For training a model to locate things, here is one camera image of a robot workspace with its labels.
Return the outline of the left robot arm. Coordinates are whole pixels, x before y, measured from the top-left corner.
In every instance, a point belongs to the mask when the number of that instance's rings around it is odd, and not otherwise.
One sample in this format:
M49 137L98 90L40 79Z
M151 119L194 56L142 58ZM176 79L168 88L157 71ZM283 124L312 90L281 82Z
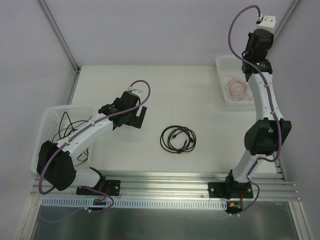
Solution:
M88 188L99 195L105 189L105 176L93 167L76 168L75 160L97 139L123 125L141 128L147 107L141 101L142 91L130 89L112 104L102 106L92 120L69 136L41 145L36 171L40 176L38 190L42 195L42 183L47 181L52 189L63 191L70 186Z

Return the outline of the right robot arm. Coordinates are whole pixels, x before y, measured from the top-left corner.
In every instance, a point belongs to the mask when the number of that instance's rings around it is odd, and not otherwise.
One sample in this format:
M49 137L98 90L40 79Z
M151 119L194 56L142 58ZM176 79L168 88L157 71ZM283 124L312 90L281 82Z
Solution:
M223 182L209 182L210 198L252 199L251 175L262 161L271 162L270 156L279 153L289 135L292 124L277 107L273 90L273 70L266 56L274 41L274 35L265 29L248 34L248 42L242 53L242 72L251 88L256 122L245 133L245 152L237 166L230 170Z

